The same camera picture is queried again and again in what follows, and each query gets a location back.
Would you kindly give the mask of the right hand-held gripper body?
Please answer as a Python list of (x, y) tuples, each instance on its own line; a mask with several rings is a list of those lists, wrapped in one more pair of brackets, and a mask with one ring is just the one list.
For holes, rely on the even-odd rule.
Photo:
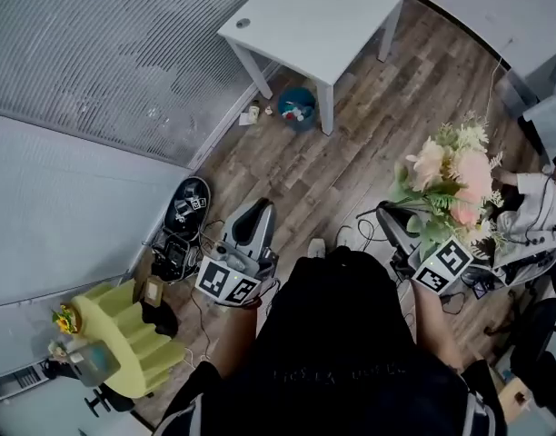
[(430, 215), (422, 210), (390, 205), (397, 222), (398, 243), (390, 265), (402, 279), (409, 278), (437, 294), (455, 283), (473, 260), (457, 237), (434, 231)]

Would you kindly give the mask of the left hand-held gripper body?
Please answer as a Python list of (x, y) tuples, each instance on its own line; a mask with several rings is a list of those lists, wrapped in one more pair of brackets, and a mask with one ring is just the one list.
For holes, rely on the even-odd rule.
[(195, 289), (223, 306), (249, 306), (273, 286), (279, 256), (272, 245), (260, 254), (259, 224), (250, 243), (235, 243), (228, 228), (204, 256)]

